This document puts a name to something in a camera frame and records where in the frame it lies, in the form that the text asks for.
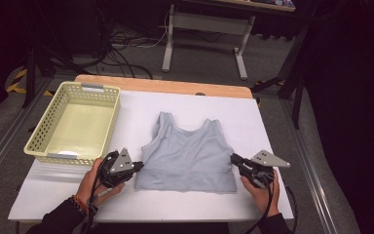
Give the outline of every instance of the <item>white tabletop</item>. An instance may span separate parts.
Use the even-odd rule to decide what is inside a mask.
[[[172,113],[177,127],[190,131],[199,128],[205,119],[218,119],[227,142],[245,158],[262,149],[272,152],[254,99],[130,91],[122,91],[121,108],[109,151],[121,151],[126,147],[133,161],[141,161],[141,146],[152,140],[153,126],[160,111]],[[46,164],[35,160],[9,219],[42,219],[44,214],[76,193],[84,173],[89,169],[86,166]],[[233,172],[238,186],[237,193],[233,194],[137,191],[134,189],[135,179],[132,179],[126,182],[120,194],[99,207],[95,221],[243,221],[259,218],[261,214],[244,189],[237,167],[233,167]],[[281,179],[279,209],[284,218],[293,218]]]

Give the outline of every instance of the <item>yellow plastic basket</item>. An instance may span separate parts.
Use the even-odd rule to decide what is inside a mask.
[[[91,165],[108,153],[120,93],[113,86],[63,82],[23,151],[40,162]]]

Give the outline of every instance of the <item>beaded bracelet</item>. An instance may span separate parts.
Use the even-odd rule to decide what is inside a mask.
[[[72,195],[68,198],[68,201],[74,206],[74,208],[79,212],[82,216],[86,217],[88,215],[88,208],[87,206],[81,202],[81,200],[76,195]]]

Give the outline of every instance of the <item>black sleeve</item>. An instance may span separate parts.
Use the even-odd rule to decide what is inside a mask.
[[[259,223],[263,234],[291,234],[281,213],[266,217]]]
[[[42,222],[32,226],[26,234],[70,234],[84,217],[67,200],[49,214],[45,214]]]

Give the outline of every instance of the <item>hand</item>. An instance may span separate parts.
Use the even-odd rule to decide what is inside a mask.
[[[94,180],[95,180],[95,176],[96,176],[96,171],[98,170],[99,165],[101,163],[102,163],[101,158],[97,158],[95,160],[95,162],[93,162],[93,167],[91,168],[90,171],[86,172],[83,180],[81,181],[80,187],[78,188],[76,196],[78,196],[78,198],[84,204],[87,204],[87,201],[90,199],[91,190],[93,189],[93,184],[94,184]],[[119,185],[115,186],[114,189],[112,189],[109,193],[97,198],[96,201],[93,202],[93,204],[96,205],[96,206],[101,205],[108,198],[114,196],[115,194],[120,193],[121,190],[123,190],[124,186],[125,186],[124,183],[120,183]],[[99,194],[102,191],[105,191],[106,189],[107,189],[107,187],[105,187],[104,185],[101,184],[96,189],[96,191],[94,193],[94,196],[96,196],[97,194]]]
[[[277,215],[279,213],[278,203],[279,203],[279,177],[276,170],[273,170],[275,173],[275,180],[273,183],[270,184],[270,189],[273,192],[272,204],[270,206],[269,212],[267,213],[267,217]],[[245,189],[250,193],[251,197],[253,198],[253,202],[256,205],[257,209],[264,213],[267,209],[269,204],[269,191],[266,188],[256,188],[253,184],[248,181],[245,176],[241,177],[241,181],[245,187]]]

